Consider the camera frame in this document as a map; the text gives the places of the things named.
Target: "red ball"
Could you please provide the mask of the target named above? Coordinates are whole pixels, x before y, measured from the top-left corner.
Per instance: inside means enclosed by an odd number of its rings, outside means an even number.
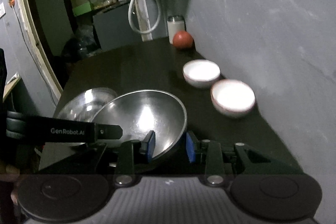
[[[179,31],[174,35],[173,46],[175,48],[191,48],[193,43],[193,37],[186,31]]]

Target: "metal bowl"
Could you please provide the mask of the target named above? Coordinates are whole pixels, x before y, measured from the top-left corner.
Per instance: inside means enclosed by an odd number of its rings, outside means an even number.
[[[95,88],[87,90],[68,102],[57,114],[56,118],[89,122],[104,105],[115,98],[117,98],[116,92],[108,88]],[[77,146],[83,143],[64,144],[68,146]]]
[[[123,129],[119,140],[100,140],[118,147],[128,140],[143,140],[154,130],[153,159],[168,152],[181,138],[187,125],[186,109],[176,96],[161,90],[138,90],[122,95],[105,105],[93,122],[116,124]]]

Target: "round button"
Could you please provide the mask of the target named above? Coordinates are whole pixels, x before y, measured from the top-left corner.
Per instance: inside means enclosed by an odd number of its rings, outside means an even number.
[[[60,176],[43,183],[41,190],[47,197],[54,200],[68,198],[78,193],[81,183],[74,177]]]
[[[224,181],[223,177],[218,175],[212,175],[207,178],[208,182],[211,184],[220,184]]]
[[[120,185],[126,185],[132,182],[132,177],[129,175],[120,175],[115,180]]]
[[[299,187],[295,181],[285,177],[268,177],[263,179],[260,190],[272,198],[290,198],[294,196]]]

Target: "screw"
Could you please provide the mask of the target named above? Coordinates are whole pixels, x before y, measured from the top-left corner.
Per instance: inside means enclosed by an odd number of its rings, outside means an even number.
[[[174,183],[174,181],[173,181],[173,180],[171,180],[171,179],[169,179],[169,180],[166,180],[166,181],[165,181],[165,183],[166,183],[167,185],[171,185],[171,184],[173,184],[173,183]]]
[[[211,184],[220,184],[224,181],[224,178],[218,175],[212,175],[212,176],[209,176],[207,180]]]
[[[201,148],[208,148],[208,145],[210,143],[210,140],[201,140]]]
[[[121,175],[115,179],[115,182],[120,185],[126,185],[132,182],[132,177],[129,175]]]

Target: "white cable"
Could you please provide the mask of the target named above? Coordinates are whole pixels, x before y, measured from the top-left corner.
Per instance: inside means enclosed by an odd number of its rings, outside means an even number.
[[[159,22],[160,22],[160,19],[161,19],[161,6],[160,6],[159,0],[155,0],[155,2],[157,4],[157,20],[156,20],[155,24],[153,25],[153,27],[150,28],[149,30],[146,30],[146,31],[140,31],[134,26],[134,23],[133,23],[133,20],[132,20],[132,12],[133,12],[134,2],[135,2],[135,0],[131,0],[131,2],[129,4],[129,8],[128,8],[128,22],[129,22],[129,25],[131,26],[131,29],[134,32],[139,33],[139,34],[151,33],[159,25]]]

